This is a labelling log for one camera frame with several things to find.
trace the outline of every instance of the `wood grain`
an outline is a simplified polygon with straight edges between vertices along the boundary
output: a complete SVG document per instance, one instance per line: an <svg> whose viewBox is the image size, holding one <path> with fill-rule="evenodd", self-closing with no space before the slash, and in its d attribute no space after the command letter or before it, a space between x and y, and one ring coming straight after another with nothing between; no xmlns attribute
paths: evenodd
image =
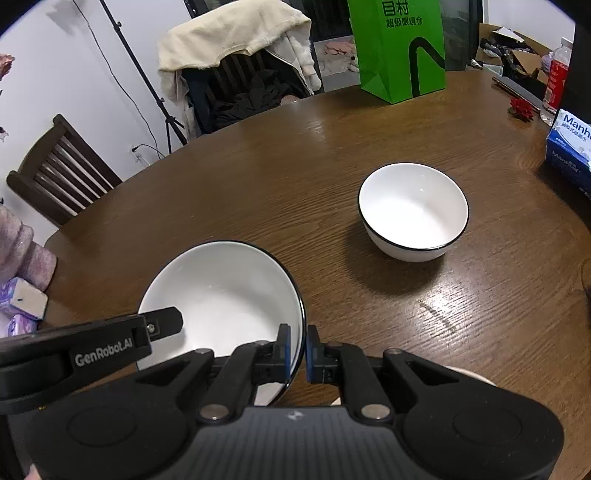
<svg viewBox="0 0 591 480"><path fill-rule="evenodd" d="M566 445L554 479L591 470L591 329L580 268L591 209L540 166L541 121L507 114L484 72L387 105L357 87L281 106L201 137L86 208L48 241L47 322L130 312L179 253L241 239L276 255L322 339L367 354L399 347L478 372L549 406ZM405 264L364 233L357 190L372 170L418 161L466 193L470 222L444 258ZM285 404L327 404L304 383Z"/></svg>

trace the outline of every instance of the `red flower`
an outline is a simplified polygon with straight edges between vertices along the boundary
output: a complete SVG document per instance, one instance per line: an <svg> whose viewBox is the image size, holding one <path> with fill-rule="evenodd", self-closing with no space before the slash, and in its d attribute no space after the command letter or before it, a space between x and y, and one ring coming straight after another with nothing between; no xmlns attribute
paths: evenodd
<svg viewBox="0 0 591 480"><path fill-rule="evenodd" d="M514 117L528 122L534 119L534 111L527 100L523 98L512 98L511 99L512 114Z"/></svg>

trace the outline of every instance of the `green paper bag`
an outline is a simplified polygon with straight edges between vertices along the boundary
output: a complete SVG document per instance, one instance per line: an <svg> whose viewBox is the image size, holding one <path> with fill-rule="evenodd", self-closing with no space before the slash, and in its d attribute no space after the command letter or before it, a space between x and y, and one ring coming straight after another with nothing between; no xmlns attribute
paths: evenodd
<svg viewBox="0 0 591 480"><path fill-rule="evenodd" d="M445 88L439 0L348 0L361 88L398 103Z"/></svg>

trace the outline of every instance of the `white fleece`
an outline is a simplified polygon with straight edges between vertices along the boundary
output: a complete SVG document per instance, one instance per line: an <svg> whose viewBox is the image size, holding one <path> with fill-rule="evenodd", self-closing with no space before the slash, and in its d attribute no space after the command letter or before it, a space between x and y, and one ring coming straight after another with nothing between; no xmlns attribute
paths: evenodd
<svg viewBox="0 0 591 480"><path fill-rule="evenodd" d="M311 20L281 0L236 0L172 28L158 42L158 73L164 94L184 103L184 68L218 67L232 53L265 48L293 66L313 95L322 83L310 52Z"/></svg>

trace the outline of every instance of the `screw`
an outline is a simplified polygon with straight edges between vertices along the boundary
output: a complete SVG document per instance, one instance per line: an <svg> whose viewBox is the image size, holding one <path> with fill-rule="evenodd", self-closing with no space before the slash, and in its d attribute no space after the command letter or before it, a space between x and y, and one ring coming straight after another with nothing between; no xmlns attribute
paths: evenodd
<svg viewBox="0 0 591 480"><path fill-rule="evenodd" d="M381 403L370 403L361 409L361 415L371 420L381 420L390 415L390 409Z"/></svg>
<svg viewBox="0 0 591 480"><path fill-rule="evenodd" d="M199 410L199 413L204 419L221 420L227 417L230 411L225 405L210 403L209 405L202 407L201 410Z"/></svg>

